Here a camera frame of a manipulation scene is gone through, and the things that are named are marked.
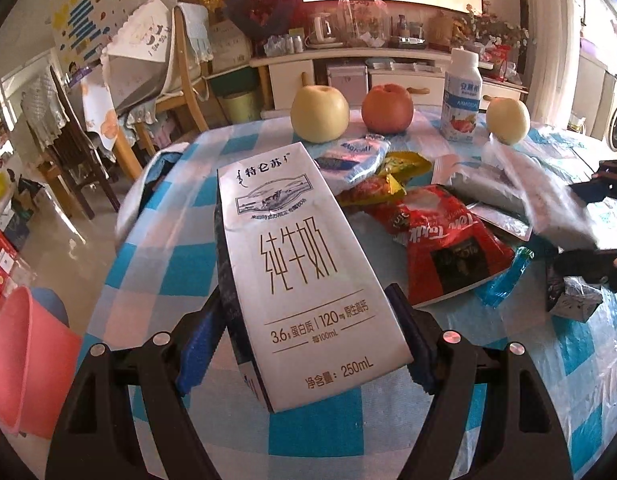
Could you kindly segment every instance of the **blue wrapper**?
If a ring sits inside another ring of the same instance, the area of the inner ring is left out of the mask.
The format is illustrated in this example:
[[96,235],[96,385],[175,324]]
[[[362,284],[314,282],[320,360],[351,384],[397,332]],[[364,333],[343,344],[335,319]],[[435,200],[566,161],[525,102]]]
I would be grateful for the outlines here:
[[478,286],[475,294],[485,306],[497,308],[515,288],[517,282],[535,257],[535,253],[526,247],[520,247],[515,252],[511,267],[488,283]]

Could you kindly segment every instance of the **yellow candy wrapper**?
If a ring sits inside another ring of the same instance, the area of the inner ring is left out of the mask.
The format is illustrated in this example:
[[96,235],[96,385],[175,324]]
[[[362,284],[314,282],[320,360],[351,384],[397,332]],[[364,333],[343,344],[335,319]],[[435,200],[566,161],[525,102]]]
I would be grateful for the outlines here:
[[336,198],[342,207],[351,205],[373,205],[405,197],[406,191],[393,175],[371,176],[352,189],[340,193]]
[[415,176],[428,173],[432,164],[415,152],[388,152],[377,171],[377,176],[391,174],[400,184],[407,184]]

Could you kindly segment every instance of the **wall decoration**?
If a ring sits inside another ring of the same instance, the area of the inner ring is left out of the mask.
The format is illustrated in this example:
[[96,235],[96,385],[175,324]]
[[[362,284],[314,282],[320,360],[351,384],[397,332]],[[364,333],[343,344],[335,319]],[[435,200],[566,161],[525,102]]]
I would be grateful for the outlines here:
[[76,72],[98,59],[128,14],[146,1],[67,0],[50,19],[63,70]]

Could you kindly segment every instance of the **pink plastic bucket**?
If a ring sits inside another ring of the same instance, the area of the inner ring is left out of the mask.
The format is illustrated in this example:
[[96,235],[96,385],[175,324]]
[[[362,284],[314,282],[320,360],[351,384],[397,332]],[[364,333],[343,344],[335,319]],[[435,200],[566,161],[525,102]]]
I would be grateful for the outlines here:
[[73,382],[81,338],[16,288],[0,309],[0,423],[51,438]]

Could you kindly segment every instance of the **checkered tablecloth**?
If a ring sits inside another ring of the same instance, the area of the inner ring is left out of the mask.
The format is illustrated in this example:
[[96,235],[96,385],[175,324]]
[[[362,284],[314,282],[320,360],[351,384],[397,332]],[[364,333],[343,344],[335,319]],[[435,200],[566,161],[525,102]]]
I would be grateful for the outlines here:
[[[480,121],[474,143],[454,144],[439,134],[439,109],[420,110],[407,132],[392,139],[392,149],[413,150],[429,160],[448,153],[479,157],[487,140],[483,117]],[[352,112],[346,136],[366,132],[359,112]],[[139,346],[155,332],[172,330],[183,314],[201,308],[217,283],[217,168],[298,140],[290,120],[281,118],[206,132],[190,146],[122,246],[82,354],[99,341],[113,349]],[[327,146],[307,148],[317,156]],[[548,127],[534,128],[518,148],[567,180],[586,179],[592,173],[589,165],[596,169],[596,161],[612,158],[597,140]],[[617,221],[617,203],[595,208],[609,224]],[[407,290],[405,249],[368,216],[357,214],[349,220],[381,284],[397,282]],[[616,233],[610,238],[617,243]],[[555,403],[579,478],[617,430],[617,296],[606,293],[604,305],[586,324],[549,316],[544,311],[544,270],[542,261],[532,264],[496,310],[468,292],[429,311],[442,328],[458,330],[474,344],[503,348],[510,340],[524,343]],[[456,474],[467,471],[484,398],[485,386],[476,386]],[[394,480],[431,397],[402,368],[331,399],[271,415],[242,381],[224,333],[204,381],[185,402],[226,480]],[[165,478],[138,388],[132,403],[149,471]]]

